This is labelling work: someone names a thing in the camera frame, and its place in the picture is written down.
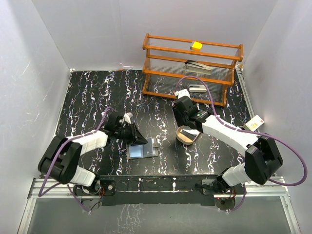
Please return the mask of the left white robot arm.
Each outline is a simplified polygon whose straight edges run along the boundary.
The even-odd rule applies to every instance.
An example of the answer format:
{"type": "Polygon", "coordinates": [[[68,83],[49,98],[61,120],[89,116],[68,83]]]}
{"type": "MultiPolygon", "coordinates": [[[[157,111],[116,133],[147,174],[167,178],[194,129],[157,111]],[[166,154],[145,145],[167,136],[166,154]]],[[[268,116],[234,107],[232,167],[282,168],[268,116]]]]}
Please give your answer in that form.
{"type": "Polygon", "coordinates": [[[54,136],[38,164],[38,170],[61,184],[82,185],[89,194],[98,193],[101,183],[95,173],[78,165],[80,156],[105,147],[111,139],[125,140],[131,146],[147,144],[148,140],[131,122],[131,117],[131,113],[122,116],[111,113],[99,129],[74,137],[54,136]]]}

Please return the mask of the oval wooden tray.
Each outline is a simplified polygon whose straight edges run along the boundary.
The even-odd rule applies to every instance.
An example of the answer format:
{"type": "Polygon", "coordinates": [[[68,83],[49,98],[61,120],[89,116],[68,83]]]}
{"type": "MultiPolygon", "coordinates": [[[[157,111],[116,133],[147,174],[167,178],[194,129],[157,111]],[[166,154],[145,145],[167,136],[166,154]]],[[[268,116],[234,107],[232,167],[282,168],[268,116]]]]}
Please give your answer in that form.
{"type": "Polygon", "coordinates": [[[188,126],[180,126],[176,132],[177,140],[185,145],[192,145],[200,135],[200,131],[188,126]]]}

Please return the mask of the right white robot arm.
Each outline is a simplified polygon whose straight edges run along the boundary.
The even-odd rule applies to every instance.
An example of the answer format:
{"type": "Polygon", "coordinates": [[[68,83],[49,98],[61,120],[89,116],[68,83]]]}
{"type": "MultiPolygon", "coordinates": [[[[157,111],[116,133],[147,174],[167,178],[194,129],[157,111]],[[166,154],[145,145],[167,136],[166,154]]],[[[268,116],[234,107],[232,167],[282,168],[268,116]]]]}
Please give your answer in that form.
{"type": "Polygon", "coordinates": [[[283,165],[283,159],[274,139],[244,133],[229,123],[220,123],[217,117],[197,108],[188,96],[177,98],[173,112],[178,126],[188,126],[211,135],[231,146],[245,158],[245,162],[225,169],[204,189],[229,193],[241,183],[265,184],[283,165]]]}

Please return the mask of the grey card holder wallet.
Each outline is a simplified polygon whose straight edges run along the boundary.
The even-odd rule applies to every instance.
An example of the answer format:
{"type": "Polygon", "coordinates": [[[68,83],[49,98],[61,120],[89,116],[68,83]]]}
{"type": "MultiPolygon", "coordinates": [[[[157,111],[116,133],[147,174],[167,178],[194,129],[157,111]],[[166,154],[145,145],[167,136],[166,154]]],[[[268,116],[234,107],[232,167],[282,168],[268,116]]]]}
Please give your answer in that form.
{"type": "Polygon", "coordinates": [[[127,159],[139,159],[159,156],[159,144],[155,137],[147,139],[147,144],[127,146],[127,159]]]}

